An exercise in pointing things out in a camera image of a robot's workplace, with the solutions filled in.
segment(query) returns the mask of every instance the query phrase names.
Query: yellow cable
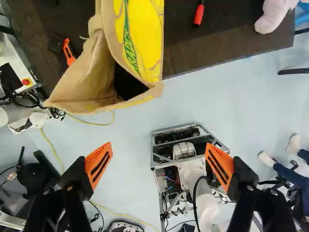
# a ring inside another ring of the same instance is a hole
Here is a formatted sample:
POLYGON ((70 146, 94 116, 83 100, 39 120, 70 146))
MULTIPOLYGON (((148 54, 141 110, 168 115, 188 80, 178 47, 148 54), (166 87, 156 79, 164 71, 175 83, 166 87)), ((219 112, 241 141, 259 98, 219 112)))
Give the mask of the yellow cable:
POLYGON ((57 155, 55 148, 53 146, 53 144, 48 140, 48 138, 46 137, 46 135, 43 132, 43 128, 40 128, 40 132, 43 136, 43 138, 47 141, 47 143, 50 145, 50 148, 52 150, 52 153, 54 154, 54 156, 57 158, 57 160, 59 161, 60 165, 61 165, 61 174, 64 173, 64 165, 63 162, 61 161, 61 159, 59 158, 59 156, 57 155))
POLYGON ((152 228, 154 231, 156 231, 156 232, 160 232, 160 231, 159 231, 155 226, 153 226, 152 224, 149 224, 149 223, 144 222, 144 221, 140 221, 140 220, 138 220, 137 218, 135 218, 135 217, 133 217, 133 216, 126 215, 126 214, 116 214, 116 213, 114 213, 113 210, 111 210, 111 209, 109 209, 109 208, 107 208, 107 207, 105 207, 105 206, 102 206, 102 205, 99 205, 99 204, 97 204, 97 203, 94 203, 93 201, 91 201, 91 203, 94 204, 95 206, 99 207, 99 208, 102 208, 102 209, 105 209, 106 211, 109 211, 109 212, 110 212, 111 214, 113 214, 114 216, 131 218, 132 220, 137 221, 138 223, 145 224, 145 225, 151 227, 151 228, 152 228))
POLYGON ((114 122, 114 120, 115 120, 115 112, 111 110, 111 113, 112 113, 112 120, 111 120, 109 123, 107 123, 107 124, 98 124, 98 123, 86 122, 86 121, 84 121, 84 120, 81 120, 81 119, 79 119, 79 118, 74 117, 73 115, 69 115, 69 114, 67 114, 67 115, 68 115, 69 117, 71 117, 71 118, 73 118, 73 119, 75 119, 75 120, 81 122, 81 123, 85 123, 85 124, 88 124, 88 125, 94 125, 94 126, 108 126, 108 125, 112 124, 112 122, 114 122))

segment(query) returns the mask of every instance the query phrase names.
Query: white shoe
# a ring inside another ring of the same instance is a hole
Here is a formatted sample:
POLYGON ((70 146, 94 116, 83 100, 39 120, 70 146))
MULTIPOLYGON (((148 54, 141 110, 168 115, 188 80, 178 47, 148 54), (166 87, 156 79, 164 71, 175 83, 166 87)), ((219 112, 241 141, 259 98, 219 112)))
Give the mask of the white shoe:
POLYGON ((290 154, 297 155, 299 151, 300 138, 300 134, 292 135, 285 150, 290 154))
POLYGON ((273 32, 283 21, 289 10, 296 7, 299 0, 265 0, 264 14, 255 22, 254 29, 261 34, 273 32))
POLYGON ((259 155, 258 158, 263 161, 264 164, 266 164, 268 167, 272 168, 274 164, 276 163, 267 152, 262 151, 259 155))

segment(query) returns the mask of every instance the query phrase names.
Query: blue jeans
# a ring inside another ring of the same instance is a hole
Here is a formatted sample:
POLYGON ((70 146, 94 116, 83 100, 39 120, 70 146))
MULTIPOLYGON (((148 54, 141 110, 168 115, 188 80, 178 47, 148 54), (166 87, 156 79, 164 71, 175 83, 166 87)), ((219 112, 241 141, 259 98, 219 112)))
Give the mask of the blue jeans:
MULTIPOLYGON (((309 151, 300 149, 298 154, 300 158, 304 159, 309 164, 309 151)), ((279 175, 283 176, 287 181, 297 185, 303 191, 303 208, 305 216, 309 216, 309 178, 302 176, 280 163, 275 163, 273 169, 278 172, 279 175)))

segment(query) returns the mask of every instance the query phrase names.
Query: red button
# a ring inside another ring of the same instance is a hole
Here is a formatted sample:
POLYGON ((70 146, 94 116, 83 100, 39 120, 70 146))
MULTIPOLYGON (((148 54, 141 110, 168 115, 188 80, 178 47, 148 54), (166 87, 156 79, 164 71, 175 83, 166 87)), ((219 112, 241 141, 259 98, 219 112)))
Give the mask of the red button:
POLYGON ((28 79, 23 79, 23 80, 21 81, 21 83, 22 83, 23 85, 27 86, 27 85, 30 84, 30 81, 29 81, 28 79))

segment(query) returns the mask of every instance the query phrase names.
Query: red screwdriver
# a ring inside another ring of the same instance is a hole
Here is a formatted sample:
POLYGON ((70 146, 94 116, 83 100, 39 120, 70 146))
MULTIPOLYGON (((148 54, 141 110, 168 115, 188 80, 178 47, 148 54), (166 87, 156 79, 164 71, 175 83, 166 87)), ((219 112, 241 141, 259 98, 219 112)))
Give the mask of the red screwdriver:
POLYGON ((204 0, 201 0, 200 4, 197 6, 197 11, 195 12, 194 25, 199 27, 201 25, 204 14, 204 0))

